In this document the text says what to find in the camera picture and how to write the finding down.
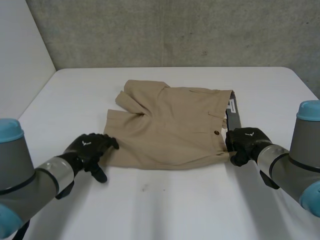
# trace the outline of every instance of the gray wall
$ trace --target gray wall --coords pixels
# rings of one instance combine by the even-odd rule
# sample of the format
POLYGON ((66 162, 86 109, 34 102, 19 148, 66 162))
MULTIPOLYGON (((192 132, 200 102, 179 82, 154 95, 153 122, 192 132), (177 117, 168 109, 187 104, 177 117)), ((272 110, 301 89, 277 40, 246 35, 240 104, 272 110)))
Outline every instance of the gray wall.
POLYGON ((283 66, 320 97, 319 0, 26 2, 57 70, 283 66))

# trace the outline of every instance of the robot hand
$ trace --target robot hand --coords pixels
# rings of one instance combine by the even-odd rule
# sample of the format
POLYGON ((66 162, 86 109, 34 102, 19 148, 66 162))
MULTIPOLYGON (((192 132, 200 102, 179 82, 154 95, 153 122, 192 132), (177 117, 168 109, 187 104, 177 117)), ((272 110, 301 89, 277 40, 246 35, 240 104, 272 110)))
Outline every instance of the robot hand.
POLYGON ((236 151, 236 154, 230 159, 231 163, 241 167, 248 163, 249 160, 257 161, 261 152, 258 150, 271 145, 272 142, 260 129, 244 127, 228 131, 225 144, 228 152, 236 151))
MULTIPOLYGON (((100 157, 104 155, 110 147, 119 149, 119 145, 114 137, 109 137, 107 134, 82 134, 58 157, 66 160, 71 165, 74 176, 76 176, 79 171, 84 170, 85 172, 90 172, 98 182, 105 183, 108 178, 99 167, 98 162, 100 157)), ((56 198, 61 199, 69 195, 73 186, 74 182, 58 194, 56 198)))

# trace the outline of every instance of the khaki pants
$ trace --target khaki pants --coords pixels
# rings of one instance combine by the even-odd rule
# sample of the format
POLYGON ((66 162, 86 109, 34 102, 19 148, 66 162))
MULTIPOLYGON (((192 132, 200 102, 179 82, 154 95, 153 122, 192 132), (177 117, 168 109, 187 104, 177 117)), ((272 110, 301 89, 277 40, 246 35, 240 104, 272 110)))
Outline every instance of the khaki pants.
POLYGON ((221 135, 232 90, 170 87, 164 82, 129 80, 109 110, 104 133, 120 149, 101 162, 117 167, 183 170, 229 159, 221 135))

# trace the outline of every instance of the blue joint cover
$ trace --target blue joint cover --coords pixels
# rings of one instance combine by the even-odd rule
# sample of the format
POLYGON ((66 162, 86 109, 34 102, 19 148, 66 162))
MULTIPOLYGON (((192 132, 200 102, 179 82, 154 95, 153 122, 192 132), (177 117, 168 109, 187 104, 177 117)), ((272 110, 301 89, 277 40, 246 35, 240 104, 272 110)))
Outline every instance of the blue joint cover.
POLYGON ((303 191, 299 203, 305 210, 320 217, 320 181, 316 181, 303 191))
POLYGON ((296 117, 305 121, 320 121, 320 100, 303 101, 296 117))
POLYGON ((24 136, 24 131, 18 120, 13 118, 0 118, 0 144, 7 143, 24 136))
POLYGON ((0 239, 5 239, 20 229, 23 225, 21 218, 7 208, 0 204, 0 239))

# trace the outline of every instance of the robotic arm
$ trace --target robotic arm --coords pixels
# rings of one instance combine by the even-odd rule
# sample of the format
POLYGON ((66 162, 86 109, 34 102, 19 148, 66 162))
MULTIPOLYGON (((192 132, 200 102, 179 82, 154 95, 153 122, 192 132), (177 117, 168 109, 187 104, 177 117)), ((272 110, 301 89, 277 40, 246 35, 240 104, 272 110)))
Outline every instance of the robotic arm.
MULTIPOLYGON (((258 128, 236 128, 227 132, 226 146, 236 152, 236 166, 254 160, 264 183, 282 188, 300 205, 320 217, 320 101, 301 103, 290 151, 273 144, 258 128)), ((98 166, 109 148, 119 149, 108 135, 83 134, 62 155, 36 169, 32 164, 24 132, 17 120, 0 119, 0 239, 20 229, 21 240, 30 218, 53 198, 67 196, 79 171, 91 172, 99 182, 107 177, 98 166)))
POLYGON ((320 217, 320 100, 300 104, 290 151, 273 144, 258 128, 228 131, 226 145, 235 166, 254 160, 264 183, 282 188, 305 210, 320 217))
POLYGON ((71 192, 79 171, 90 172, 105 183, 107 176, 98 162, 110 147, 119 149, 113 137, 83 134, 62 155, 34 169, 19 122, 0 119, 0 239, 18 229, 14 239, 22 239, 37 212, 53 198, 61 199, 71 192))

